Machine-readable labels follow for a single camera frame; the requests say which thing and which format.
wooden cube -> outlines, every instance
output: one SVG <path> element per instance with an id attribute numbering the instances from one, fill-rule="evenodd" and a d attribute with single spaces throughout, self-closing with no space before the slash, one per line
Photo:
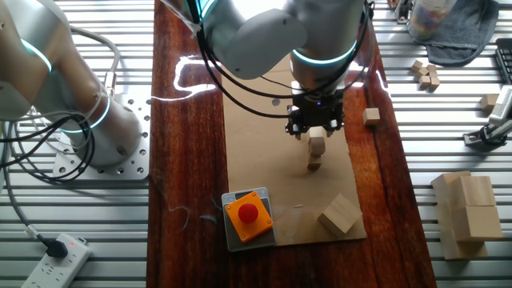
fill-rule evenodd
<path id="1" fill-rule="evenodd" d="M 429 74 L 429 71 L 427 68 L 421 68 L 419 71 L 418 71 L 420 77 L 421 76 L 427 76 Z"/>
<path id="2" fill-rule="evenodd" d="M 488 176 L 461 176 L 452 185 L 450 204 L 459 210 L 466 206 L 496 206 Z"/>
<path id="3" fill-rule="evenodd" d="M 468 206 L 452 213 L 455 239 L 459 242 L 493 241 L 503 238 L 498 209 Z"/>
<path id="4" fill-rule="evenodd" d="M 438 68 L 436 67 L 436 65 L 433 65 L 433 64 L 429 64 L 426 66 L 426 69 L 430 72 L 437 72 Z"/>
<path id="5" fill-rule="evenodd" d="M 428 76 L 421 76 L 419 78 L 419 88 L 420 89 L 426 89 L 430 86 L 430 77 Z"/>
<path id="6" fill-rule="evenodd" d="M 434 188 L 435 198 L 438 200 L 438 203 L 450 199 L 451 184 L 461 176 L 471 176 L 471 173 L 469 171 L 444 173 L 430 183 Z"/>
<path id="7" fill-rule="evenodd" d="M 366 126 L 377 125 L 381 121 L 378 108 L 366 108 L 362 114 L 362 121 Z"/>
<path id="8" fill-rule="evenodd" d="M 322 156 L 326 152 L 326 139 L 323 137 L 323 127 L 311 127 L 308 131 L 310 156 Z"/>
<path id="9" fill-rule="evenodd" d="M 322 165 L 322 157 L 308 155 L 307 169 L 317 170 Z"/>
<path id="10" fill-rule="evenodd" d="M 482 110 L 489 113 L 492 112 L 497 100 L 498 95 L 489 94 L 484 96 L 482 99 L 480 99 L 480 105 L 482 106 Z"/>
<path id="11" fill-rule="evenodd" d="M 430 76 L 430 90 L 434 91 L 441 85 L 441 81 L 437 77 Z"/>
<path id="12" fill-rule="evenodd" d="M 488 256 L 484 242 L 457 242 L 453 229 L 439 234 L 445 260 L 472 259 Z"/>
<path id="13" fill-rule="evenodd" d="M 412 67 L 410 68 L 411 71 L 417 73 L 419 72 L 419 70 L 423 67 L 423 63 L 421 63 L 420 61 L 416 60 L 414 62 L 414 64 L 412 65 Z"/>
<path id="14" fill-rule="evenodd" d="M 360 209 L 343 197 L 343 195 L 339 194 L 318 216 L 318 220 L 330 232 L 338 237 L 342 237 L 361 216 Z"/>
<path id="15" fill-rule="evenodd" d="M 441 232 L 454 228 L 454 224 L 451 220 L 450 202 L 448 200 L 438 203 L 435 206 L 435 213 L 438 216 L 438 224 Z"/>

red button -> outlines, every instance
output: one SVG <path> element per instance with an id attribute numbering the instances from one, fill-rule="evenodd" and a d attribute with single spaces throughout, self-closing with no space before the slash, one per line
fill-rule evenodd
<path id="1" fill-rule="evenodd" d="M 238 209 L 238 217 L 245 224 L 251 224 L 258 219 L 258 208 L 251 203 L 244 204 Z"/>

wooden table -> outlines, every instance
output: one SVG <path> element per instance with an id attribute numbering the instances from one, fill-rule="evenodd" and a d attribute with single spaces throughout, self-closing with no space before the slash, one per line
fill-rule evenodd
<path id="1" fill-rule="evenodd" d="M 155 1 L 153 95 L 161 100 L 152 102 L 147 287 L 435 287 L 376 45 L 366 88 L 343 100 L 368 239 L 235 254 L 217 205 L 228 191 L 222 92 L 196 93 L 213 83 L 200 59 L 188 28 Z M 362 124 L 367 107 L 380 109 L 374 130 Z"/>

bolt hole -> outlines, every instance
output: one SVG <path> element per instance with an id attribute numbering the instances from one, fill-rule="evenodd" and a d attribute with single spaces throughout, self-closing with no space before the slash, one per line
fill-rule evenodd
<path id="1" fill-rule="evenodd" d="M 118 147 L 116 148 L 116 151 L 117 151 L 121 156 L 124 156 L 124 157 L 128 156 L 128 152 L 126 152 L 126 149 L 125 149 L 125 147 L 123 147 L 123 146 L 118 146 Z"/>

metal slotted table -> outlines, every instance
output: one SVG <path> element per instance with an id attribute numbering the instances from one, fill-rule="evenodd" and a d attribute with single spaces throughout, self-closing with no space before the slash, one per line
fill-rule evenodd
<path id="1" fill-rule="evenodd" d="M 56 1 L 71 25 L 108 37 L 122 52 L 118 93 L 133 98 L 151 93 L 154 0 Z M 401 132 L 410 176 L 422 217 L 439 287 L 512 286 L 512 146 L 491 153 L 464 147 L 462 134 L 479 129 L 487 118 L 479 100 L 497 94 L 502 78 L 493 60 L 497 38 L 512 37 L 512 1 L 500 1 L 495 36 L 482 55 L 464 68 L 441 68 L 435 93 L 418 91 L 409 73 L 414 60 L 427 62 L 426 50 L 412 43 L 398 26 L 387 2 L 377 1 L 374 25 L 386 70 L 389 92 Z M 102 79 L 110 65 L 108 48 L 74 36 L 78 50 Z M 22 131 L 34 128 L 26 124 Z M 34 160 L 51 173 L 55 152 L 43 146 Z M 489 175 L 494 185 L 505 241 L 488 243 L 490 256 L 472 262 L 445 262 L 438 238 L 435 198 L 430 181 L 440 173 L 470 170 Z M 145 287 L 148 219 L 147 182 L 76 182 L 48 186 L 10 168 L 14 192 L 23 212 L 48 238 L 65 232 L 89 241 L 93 255 L 72 287 Z M 44 254 L 31 241 L 0 195 L 0 287 L 20 287 Z"/>

